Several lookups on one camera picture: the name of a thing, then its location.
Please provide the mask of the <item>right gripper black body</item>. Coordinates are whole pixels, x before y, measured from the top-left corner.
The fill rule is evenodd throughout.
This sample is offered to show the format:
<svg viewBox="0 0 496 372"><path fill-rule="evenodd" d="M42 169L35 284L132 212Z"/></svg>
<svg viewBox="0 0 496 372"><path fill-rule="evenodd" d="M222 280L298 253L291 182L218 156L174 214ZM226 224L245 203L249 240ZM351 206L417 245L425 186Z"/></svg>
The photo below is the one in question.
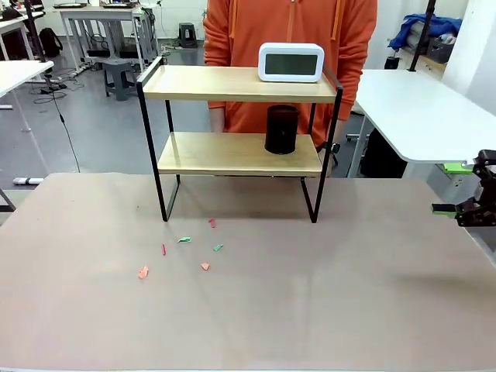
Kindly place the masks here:
<svg viewBox="0 0 496 372"><path fill-rule="evenodd" d="M480 178L479 186L475 192L477 202L495 201L495 166L482 167L475 170L475 174Z"/></svg>

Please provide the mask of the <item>person right hand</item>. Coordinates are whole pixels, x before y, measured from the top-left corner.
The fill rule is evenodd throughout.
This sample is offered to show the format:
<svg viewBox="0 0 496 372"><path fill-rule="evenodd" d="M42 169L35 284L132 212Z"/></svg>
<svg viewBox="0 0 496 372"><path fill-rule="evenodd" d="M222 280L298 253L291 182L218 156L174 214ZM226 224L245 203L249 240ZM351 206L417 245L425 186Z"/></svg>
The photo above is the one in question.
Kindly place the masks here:
<svg viewBox="0 0 496 372"><path fill-rule="evenodd" d="M223 133L226 122L226 111L224 108L209 109L210 126L213 133Z"/></svg>

